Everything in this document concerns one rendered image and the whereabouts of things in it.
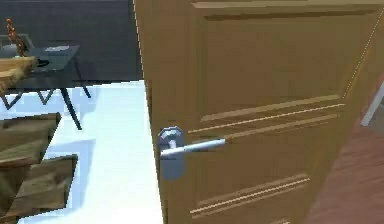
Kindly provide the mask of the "brown wooden room door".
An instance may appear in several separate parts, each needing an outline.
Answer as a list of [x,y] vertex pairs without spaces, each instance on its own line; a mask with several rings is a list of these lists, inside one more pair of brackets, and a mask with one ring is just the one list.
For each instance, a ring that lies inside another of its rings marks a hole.
[[[163,224],[304,224],[378,79],[384,0],[133,0]],[[187,153],[166,180],[158,134]]]

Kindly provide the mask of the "dark grey side table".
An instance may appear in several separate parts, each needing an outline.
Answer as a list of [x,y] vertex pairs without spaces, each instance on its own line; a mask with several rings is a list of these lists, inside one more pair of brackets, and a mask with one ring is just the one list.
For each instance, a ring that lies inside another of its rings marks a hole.
[[46,105],[55,90],[59,90],[63,101],[78,130],[81,130],[81,123],[76,115],[68,89],[73,83],[78,83],[88,98],[91,97],[87,86],[84,83],[79,68],[78,52],[79,45],[69,45],[70,49],[60,53],[45,52],[45,48],[32,48],[30,56],[36,56],[38,65],[32,70],[31,76],[22,80],[9,91],[14,91],[16,96],[8,101],[5,96],[1,99],[7,110],[12,108],[24,93],[36,92],[43,105]]

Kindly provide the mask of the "grey flat book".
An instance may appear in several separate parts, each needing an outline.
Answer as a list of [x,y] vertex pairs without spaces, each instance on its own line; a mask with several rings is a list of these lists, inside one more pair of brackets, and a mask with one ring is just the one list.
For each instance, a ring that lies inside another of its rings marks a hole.
[[60,53],[60,52],[64,52],[66,50],[70,49],[70,46],[69,45],[65,45],[65,46],[55,46],[55,47],[47,47],[45,48],[45,52],[48,52],[48,53]]

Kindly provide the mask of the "brown wooden chair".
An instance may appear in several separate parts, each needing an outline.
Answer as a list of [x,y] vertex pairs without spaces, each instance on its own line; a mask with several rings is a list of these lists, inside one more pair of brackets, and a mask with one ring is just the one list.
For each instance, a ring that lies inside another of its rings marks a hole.
[[0,120],[0,168],[40,162],[60,120],[59,113]]
[[21,218],[65,208],[77,162],[78,156],[72,154],[33,165],[0,224],[17,224]]

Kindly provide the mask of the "brown wooden table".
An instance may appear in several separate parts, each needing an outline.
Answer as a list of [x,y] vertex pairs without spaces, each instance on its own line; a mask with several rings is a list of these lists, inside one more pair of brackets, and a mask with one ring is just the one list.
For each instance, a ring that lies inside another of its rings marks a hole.
[[36,66],[34,56],[0,58],[0,96],[27,77]]

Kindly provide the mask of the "orange dried branch plant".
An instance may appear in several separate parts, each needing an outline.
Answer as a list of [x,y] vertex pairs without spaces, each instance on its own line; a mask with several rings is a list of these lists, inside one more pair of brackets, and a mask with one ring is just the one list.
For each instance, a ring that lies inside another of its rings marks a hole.
[[18,55],[20,57],[25,57],[25,53],[28,51],[27,46],[25,45],[23,40],[20,38],[20,36],[17,34],[16,29],[13,26],[12,19],[6,18],[5,21],[6,21],[6,28],[7,28],[9,39],[13,44],[16,45]]

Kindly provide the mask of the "white door frame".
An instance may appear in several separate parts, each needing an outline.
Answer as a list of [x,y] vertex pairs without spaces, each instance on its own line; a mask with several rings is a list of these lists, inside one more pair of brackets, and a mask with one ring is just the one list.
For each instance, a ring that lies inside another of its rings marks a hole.
[[379,89],[375,93],[374,98],[373,98],[371,104],[369,105],[367,112],[365,113],[365,115],[361,121],[362,126],[368,126],[369,125],[371,119],[373,118],[373,115],[375,114],[378,107],[381,105],[381,102],[383,99],[384,99],[384,81],[382,82]]

